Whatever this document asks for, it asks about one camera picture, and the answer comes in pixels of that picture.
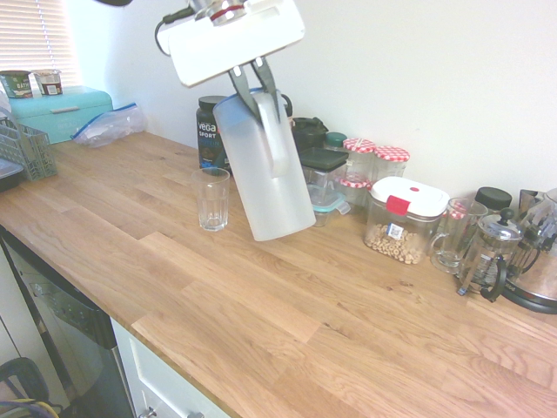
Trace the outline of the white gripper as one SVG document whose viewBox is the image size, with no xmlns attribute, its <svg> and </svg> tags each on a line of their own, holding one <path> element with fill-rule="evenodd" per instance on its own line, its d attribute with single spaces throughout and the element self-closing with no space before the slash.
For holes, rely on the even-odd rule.
<svg viewBox="0 0 557 418">
<path fill-rule="evenodd" d="M 242 103 L 260 122 L 258 104 L 240 65 L 252 62 L 280 119 L 279 94 L 265 56 L 297 43 L 304 34 L 293 1 L 190 1 L 167 16 L 167 54 L 188 87 L 228 71 Z"/>
</svg>

